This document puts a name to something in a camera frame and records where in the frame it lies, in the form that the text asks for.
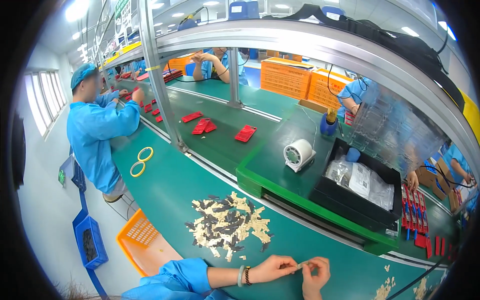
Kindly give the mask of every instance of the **yellow tape roll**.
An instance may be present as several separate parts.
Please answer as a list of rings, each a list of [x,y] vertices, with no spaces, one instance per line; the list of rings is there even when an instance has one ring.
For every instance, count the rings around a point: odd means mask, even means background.
[[[141,155],[144,151],[146,151],[146,150],[150,150],[150,151],[151,151],[151,152],[150,152],[150,155],[149,155],[147,158],[141,159],[141,158],[140,158],[140,155]],[[138,153],[137,158],[138,158],[138,161],[147,161],[147,160],[149,160],[149,159],[152,157],[152,155],[153,155],[153,149],[152,149],[152,147],[145,147],[145,148],[143,148],[143,149]]]
[[[138,174],[134,174],[133,173],[133,168],[136,167],[139,164],[143,164],[144,167],[142,168],[142,170],[140,172],[138,172]],[[145,171],[145,162],[140,160],[140,161],[137,161],[136,163],[134,163],[133,166],[130,168],[130,175],[132,175],[133,177],[139,177],[140,175],[142,175],[142,173],[144,171]]]

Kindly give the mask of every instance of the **metal shelf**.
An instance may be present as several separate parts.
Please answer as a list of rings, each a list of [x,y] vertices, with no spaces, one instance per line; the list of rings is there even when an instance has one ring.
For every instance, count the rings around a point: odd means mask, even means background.
[[[390,50],[338,29],[289,20],[239,20],[206,24],[160,36],[160,65],[210,47],[260,48],[295,53],[358,72],[391,89],[431,118],[457,145],[480,178],[479,143],[456,104],[420,69]],[[107,67],[142,56],[127,53]]]

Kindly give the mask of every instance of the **orange plastic basket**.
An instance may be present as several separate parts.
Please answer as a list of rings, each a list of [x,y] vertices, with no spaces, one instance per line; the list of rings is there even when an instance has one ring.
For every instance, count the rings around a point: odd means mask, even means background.
[[[262,61],[260,88],[286,95],[295,99],[305,99],[310,84],[311,69],[295,67],[314,68],[314,66],[272,57]]]
[[[161,266],[182,257],[148,221],[141,209],[117,235],[117,243],[142,276],[158,274]]]
[[[341,104],[335,95],[338,95],[353,79],[334,72],[330,72],[330,79],[328,77],[328,70],[325,69],[312,72],[307,99],[328,108],[339,109]],[[328,90],[327,82],[330,84],[330,90]]]

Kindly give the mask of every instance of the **small white fan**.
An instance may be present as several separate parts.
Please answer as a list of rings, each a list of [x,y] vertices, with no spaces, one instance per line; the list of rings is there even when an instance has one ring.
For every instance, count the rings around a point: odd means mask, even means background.
[[[287,145],[283,150],[285,164],[297,173],[317,154],[307,140],[299,139]]]

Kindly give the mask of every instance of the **blue plastic bin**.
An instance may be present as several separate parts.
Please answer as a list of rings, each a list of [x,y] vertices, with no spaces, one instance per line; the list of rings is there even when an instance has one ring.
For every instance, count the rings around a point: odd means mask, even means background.
[[[97,253],[96,258],[91,261],[87,261],[87,257],[84,250],[84,241],[83,241],[83,232],[87,229],[92,231],[92,238],[95,245],[95,250]],[[100,235],[100,228],[98,227],[97,221],[93,220],[92,217],[87,216],[80,224],[75,227],[75,237],[77,239],[78,251],[80,252],[80,257],[82,258],[82,263],[85,268],[95,270],[99,265],[104,264],[108,261],[107,252],[103,246],[102,236]]]

